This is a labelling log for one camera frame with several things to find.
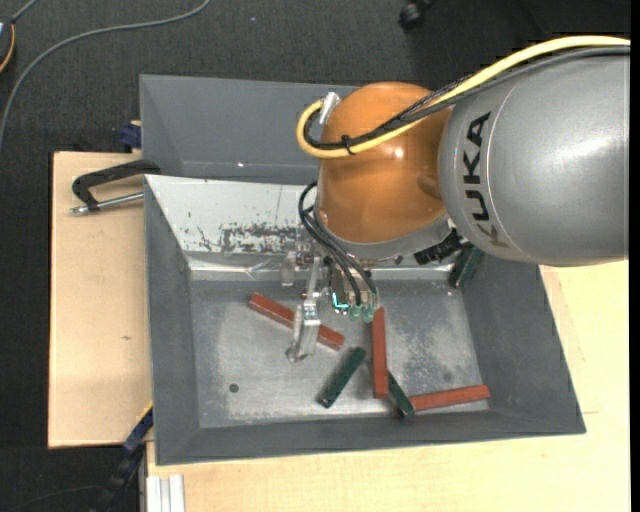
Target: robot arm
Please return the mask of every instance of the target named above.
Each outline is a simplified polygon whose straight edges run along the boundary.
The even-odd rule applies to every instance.
[[[398,83],[355,91],[320,143],[299,130],[321,159],[319,229],[369,262],[428,250],[452,227],[505,259],[626,257],[629,48],[565,38],[520,53],[573,51],[511,71],[524,60],[515,54],[433,94]]]

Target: wooden board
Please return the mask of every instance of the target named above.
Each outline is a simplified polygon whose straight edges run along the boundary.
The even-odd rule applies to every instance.
[[[121,443],[151,399],[142,202],[72,216],[73,180],[138,155],[56,153],[51,232],[49,446]],[[142,180],[96,189],[138,192]]]

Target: dark green block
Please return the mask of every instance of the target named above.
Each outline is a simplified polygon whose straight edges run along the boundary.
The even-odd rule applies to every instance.
[[[320,393],[318,402],[327,409],[333,405],[345,388],[351,376],[355,373],[367,353],[360,347],[354,348],[344,359],[340,367],[331,378],[327,386]]]

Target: clamp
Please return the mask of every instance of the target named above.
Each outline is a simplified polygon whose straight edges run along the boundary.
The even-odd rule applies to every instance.
[[[70,212],[75,215],[97,212],[104,208],[142,199],[144,194],[139,192],[137,194],[129,194],[106,201],[98,201],[89,190],[92,187],[130,178],[131,176],[137,176],[138,174],[161,174],[161,172],[160,168],[150,160],[136,160],[135,162],[116,165],[115,167],[109,167],[108,169],[84,174],[76,178],[71,186],[71,190],[73,190],[73,193],[84,203],[84,205],[71,208]]]

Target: black cable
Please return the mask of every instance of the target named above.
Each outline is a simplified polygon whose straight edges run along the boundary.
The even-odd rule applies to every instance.
[[[369,288],[369,290],[371,290],[371,293],[377,295],[378,287],[373,282],[373,279],[371,279],[371,276],[369,275],[369,273],[355,259],[353,259],[351,256],[349,256],[349,254],[347,254],[347,252],[342,248],[342,246],[337,242],[337,240],[335,240],[333,235],[331,235],[331,233],[329,233],[321,223],[317,223],[317,224],[318,224],[318,230],[324,236],[328,237],[332,241],[332,243],[335,246],[336,252],[338,252],[343,258],[349,261],[349,264],[354,268],[356,272],[358,272],[358,274],[360,274],[360,277],[362,277],[363,281],[367,284],[367,287]]]
[[[13,106],[13,102],[16,99],[16,96],[18,95],[18,91],[20,90],[20,87],[22,86],[22,84],[24,83],[24,81],[27,79],[27,77],[29,76],[29,74],[33,71],[33,69],[40,64],[40,62],[42,62],[44,59],[46,59],[47,57],[49,57],[50,55],[52,55],[53,53],[57,52],[59,49],[64,48],[65,46],[69,45],[69,44],[73,44],[77,41],[80,41],[82,39],[86,39],[88,37],[93,37],[93,36],[97,36],[100,34],[110,34],[112,32],[124,32],[126,30],[137,30],[140,28],[154,28],[154,27],[162,27],[164,25],[169,25],[171,23],[175,23],[178,21],[183,21],[186,20],[187,18],[191,18],[193,16],[195,16],[196,14],[198,14],[200,11],[202,11],[207,5],[209,5],[211,3],[211,0],[204,0],[198,7],[196,7],[195,9],[192,9],[189,12],[186,12],[184,14],[179,14],[177,16],[173,16],[171,18],[165,18],[162,20],[154,20],[154,21],[144,21],[141,23],[131,23],[131,24],[127,24],[127,25],[118,25],[115,27],[105,27],[105,28],[99,28],[96,30],[90,30],[89,32],[84,32],[83,34],[78,34],[76,36],[72,36],[68,39],[65,39],[64,41],[61,41],[55,45],[53,45],[51,48],[49,48],[48,50],[45,50],[43,53],[41,53],[40,55],[38,55],[32,62],[31,64],[29,64],[27,66],[27,68],[24,70],[24,72],[20,75],[20,77],[18,78],[18,80],[16,81],[16,84],[13,86],[13,89],[11,90],[11,94],[9,95],[9,99],[7,100],[7,104],[4,108],[4,113],[2,115],[2,119],[0,120],[0,155],[2,154],[2,146],[4,143],[4,136],[7,130],[7,124],[9,122],[9,113],[11,112],[11,107]],[[31,5],[33,5],[33,0],[32,3],[27,4],[25,7],[30,7]],[[23,7],[20,11],[18,11],[18,15],[22,15],[25,10],[25,7]]]
[[[13,23],[15,23],[16,21],[18,21],[18,19],[25,13],[27,12],[29,9],[31,9],[34,4],[36,4],[38,2],[38,0],[31,0],[30,2],[27,2],[25,5],[22,6],[22,8],[15,13],[12,17],[11,17],[11,21]]]
[[[551,64],[557,64],[565,60],[576,59],[576,58],[597,57],[597,56],[606,56],[606,55],[627,55],[630,53],[631,53],[630,46],[607,46],[607,47],[597,47],[597,48],[583,48],[583,49],[570,50],[570,51],[558,53],[556,55],[553,55],[551,57],[548,57],[542,60],[537,60],[532,63],[524,64],[514,70],[505,71],[501,75],[497,76],[496,78],[488,82],[485,82],[483,84],[480,84],[474,87],[473,89],[470,89],[460,95],[454,96],[452,98],[439,102],[430,107],[429,106],[424,107],[424,105],[428,104],[434,99],[437,99],[443,96],[444,94],[450,92],[454,87],[459,85],[461,81],[465,80],[466,79],[465,77],[463,79],[456,80],[455,82],[448,84],[438,89],[437,91],[434,91],[428,94],[424,98],[421,98],[416,103],[409,106],[399,114],[394,115],[393,117],[388,119],[386,122],[384,122],[383,124],[375,128],[374,130],[371,130],[370,132],[359,135],[357,137],[347,136],[346,141],[348,142],[348,145],[350,147],[353,147],[353,146],[357,146],[358,144],[362,144],[363,142],[376,139],[377,137],[380,137],[381,135],[384,135],[389,131],[401,128],[403,126],[406,126],[407,124],[413,123],[431,114],[434,114],[435,112],[438,112],[444,108],[455,105],[462,99],[469,98],[491,87],[495,87],[496,85],[501,84],[507,80],[511,80],[522,74],[530,73],[532,71],[535,71],[542,67],[549,66]],[[313,124],[313,120],[315,120],[317,115],[318,115],[317,112],[314,113],[312,116],[309,117],[309,119],[305,124],[305,139],[307,140],[307,142],[318,149],[345,148],[346,143],[344,140],[340,142],[320,142],[320,141],[314,140],[311,137],[311,134],[310,134],[311,125]]]
[[[305,210],[304,208],[304,200],[306,199],[309,192],[317,185],[317,181],[311,182],[302,191],[302,194],[300,194],[300,199],[298,200],[298,214],[300,215],[300,220],[302,221],[302,224],[306,228],[307,232],[313,237],[313,239],[316,240],[316,242],[318,242],[320,245],[322,245],[329,252],[329,254],[333,256],[335,262],[340,266],[353,289],[356,304],[360,306],[362,304],[360,287],[358,286],[358,283],[356,282],[354,277],[351,275],[351,272],[349,271],[349,265],[341,257],[341,255],[336,253],[333,243],[330,240],[326,239],[322,233],[320,233],[316,221],[311,217],[311,215],[309,215],[311,209]]]
[[[329,233],[320,222],[315,221],[309,215],[309,212],[312,208],[304,209],[304,199],[310,190],[317,186],[317,182],[312,182],[307,186],[307,188],[303,191],[301,200],[298,202],[298,212],[300,213],[300,217],[302,219],[303,224],[307,228],[307,231],[310,232],[311,236],[314,237],[319,243],[321,243],[330,253],[334,256],[334,259],[338,264],[343,263],[346,264],[346,269],[343,265],[340,265],[341,268],[345,271],[347,279],[351,276],[351,273],[348,271],[349,267],[352,267],[359,275],[362,277],[363,281],[366,283],[367,287],[371,291],[372,294],[378,294],[378,287],[373,282],[373,279],[369,275],[369,273],[347,252],[342,248],[342,246],[335,240],[333,235]],[[349,279],[349,283],[353,286],[355,280]]]

